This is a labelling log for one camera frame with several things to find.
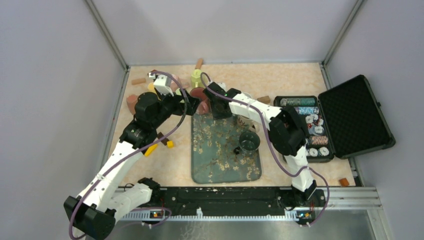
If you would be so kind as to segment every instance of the case lid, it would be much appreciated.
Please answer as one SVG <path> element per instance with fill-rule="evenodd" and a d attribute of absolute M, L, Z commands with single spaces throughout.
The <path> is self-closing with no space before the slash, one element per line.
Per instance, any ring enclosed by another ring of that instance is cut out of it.
<path fill-rule="evenodd" d="M 318 100 L 336 157 L 353 157 L 395 144 L 365 76 L 321 93 Z"/>

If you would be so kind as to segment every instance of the black case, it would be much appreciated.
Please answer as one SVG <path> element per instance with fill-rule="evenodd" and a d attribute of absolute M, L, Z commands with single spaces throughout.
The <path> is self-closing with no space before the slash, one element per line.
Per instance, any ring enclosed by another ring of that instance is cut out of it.
<path fill-rule="evenodd" d="M 315 98 L 315 96 L 277 96 L 274 106 L 283 98 Z M 326 163 L 334 156 L 347 159 L 381 149 L 391 148 L 396 140 L 380 110 L 370 83 L 358 75 L 318 95 L 316 105 L 324 119 L 324 135 L 328 137 L 328 156 L 308 156 L 310 163 Z"/>

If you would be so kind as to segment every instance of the table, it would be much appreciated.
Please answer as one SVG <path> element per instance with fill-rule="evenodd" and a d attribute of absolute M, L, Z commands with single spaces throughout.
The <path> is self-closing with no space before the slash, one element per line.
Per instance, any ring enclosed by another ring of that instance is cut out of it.
<path fill-rule="evenodd" d="M 155 69 L 190 80 L 194 65 L 158 65 L 133 66 L 130 69 L 125 87 L 123 101 L 120 106 L 116 127 L 113 134 L 110 154 L 112 154 L 124 128 L 133 119 L 128 110 L 126 98 L 129 95 L 140 95 L 147 92 L 146 83 L 132 85 L 131 80 L 145 78 L 147 73 Z M 215 82 L 224 82 L 227 89 L 235 88 L 252 95 L 254 99 L 269 95 L 271 104 L 275 96 L 308 96 L 324 92 L 326 86 L 318 63 L 261 63 L 261 64 L 205 64 L 202 71 L 209 74 Z M 166 134 L 180 120 L 180 116 L 171 116 L 157 132 Z M 265 143 L 263 129 L 258 133 L 261 143 Z M 262 176 L 256 181 L 197 184 L 191 178 L 191 116 L 187 116 L 179 129 L 169 137 L 174 148 L 167 148 L 159 143 L 157 149 L 148 157 L 136 162 L 124 177 L 121 185 L 136 183 L 139 179 L 153 178 L 164 187 L 259 187 L 290 186 L 291 178 L 277 166 L 267 144 L 259 146 L 262 165 Z M 318 173 L 323 175 L 330 186 L 340 186 L 339 179 L 346 178 L 355 185 L 351 167 L 347 159 L 335 158 L 327 163 L 310 163 Z M 313 175 L 318 186 L 324 182 Z"/>

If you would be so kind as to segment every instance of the yellow object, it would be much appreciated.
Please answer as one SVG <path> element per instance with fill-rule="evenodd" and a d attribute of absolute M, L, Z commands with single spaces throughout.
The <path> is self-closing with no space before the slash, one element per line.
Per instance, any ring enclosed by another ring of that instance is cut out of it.
<path fill-rule="evenodd" d="M 168 146 L 169 149 L 174 147 L 174 142 L 173 141 L 167 141 L 166 145 Z"/>
<path fill-rule="evenodd" d="M 155 86 L 153 85 L 153 82 L 151 82 L 147 85 L 147 89 L 148 89 L 149 92 L 157 94 L 156 91 L 155 91 Z"/>
<path fill-rule="evenodd" d="M 158 147 L 158 144 L 156 143 L 155 145 L 150 146 L 146 153 L 144 154 L 146 157 L 148 157 L 150 154 L 152 154 L 152 152 Z"/>
<path fill-rule="evenodd" d="M 200 70 L 200 69 L 195 69 L 193 71 L 193 73 L 191 74 L 191 87 L 192 88 L 196 88 L 196 83 L 198 84 L 198 87 L 202 87 L 202 88 L 205 87 L 205 85 L 203 85 L 202 81 L 200 80 L 200 74 L 202 74 L 202 70 Z"/>

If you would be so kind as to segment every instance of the metal frame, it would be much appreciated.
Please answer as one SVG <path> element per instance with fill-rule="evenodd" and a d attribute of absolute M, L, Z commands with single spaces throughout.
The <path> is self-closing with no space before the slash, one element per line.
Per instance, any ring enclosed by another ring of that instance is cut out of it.
<path fill-rule="evenodd" d="M 108 132 L 108 135 L 106 137 L 106 141 L 104 144 L 104 151 L 101 161 L 101 165 L 107 160 L 111 142 L 113 138 L 114 129 L 116 126 L 115 119 L 118 118 L 119 110 L 123 101 L 123 95 L 125 92 L 125 88 L 127 85 L 130 67 L 127 65 L 124 57 L 122 56 L 118 46 L 116 45 L 114 39 L 112 38 L 112 35 L 110 34 L 106 24 L 104 23 L 101 15 L 99 14 L 99 11 L 97 10 L 95 4 L 92 0 L 84 0 L 86 3 L 88 9 L 90 10 L 94 20 L 96 21 L 100 31 L 102 32 L 103 36 L 105 37 L 107 43 L 110 46 L 111 51 L 115 55 L 116 59 L 119 61 L 119 64 L 125 69 L 125 76 L 122 81 L 122 86 L 119 93 L 119 98 L 116 102 L 116 105 L 114 106 L 114 115 L 113 120 L 110 125 L 110 129 Z M 353 20 L 357 16 L 359 10 L 363 7 L 366 0 L 357 0 L 352 11 L 350 12 L 349 16 L 347 17 L 345 23 L 343 24 L 342 28 L 340 29 L 340 32 L 338 33 L 336 39 L 334 40 L 333 44 L 331 45 L 330 49 L 328 50 L 328 53 L 325 56 L 325 59 L 319 64 L 322 77 L 324 79 L 324 83 L 327 89 L 330 89 L 333 87 L 333 83 L 331 81 L 331 78 L 328 74 L 328 64 L 332 60 L 333 55 L 337 51 L 341 41 L 343 40 L 344 36 L 348 32 L 350 26 L 353 23 Z M 349 162 L 352 167 L 352 171 L 354 172 L 354 175 L 356 175 L 359 179 L 359 182 L 362 184 L 363 181 L 361 180 L 361 170 L 359 166 L 357 165 L 354 158 L 350 158 Z M 363 187 L 363 186 L 355 186 L 355 187 L 331 187 L 330 188 L 330 198 L 328 203 L 328 210 L 344 210 L 344 211 L 351 211 L 351 210 L 367 210 L 370 224 L 373 229 L 375 238 L 377 240 L 392 240 L 392 232 L 390 230 L 389 224 L 387 222 L 385 213 L 383 211 L 383 207 L 381 205 L 380 198 L 377 193 L 377 189 L 375 187 Z M 297 208 L 296 210 L 305 210 L 301 207 Z M 140 212 L 140 214 L 134 215 L 132 213 L 129 213 L 126 215 L 122 220 L 125 221 L 141 221 L 141 220 L 148 220 L 145 214 L 143 212 Z M 288 211 L 286 216 L 281 217 L 208 217 L 203 216 L 203 214 L 200 212 L 197 213 L 196 216 L 193 216 L 191 218 L 186 217 L 172 217 L 169 219 L 170 221 L 287 221 L 287 220 L 294 220 L 293 213 Z"/>

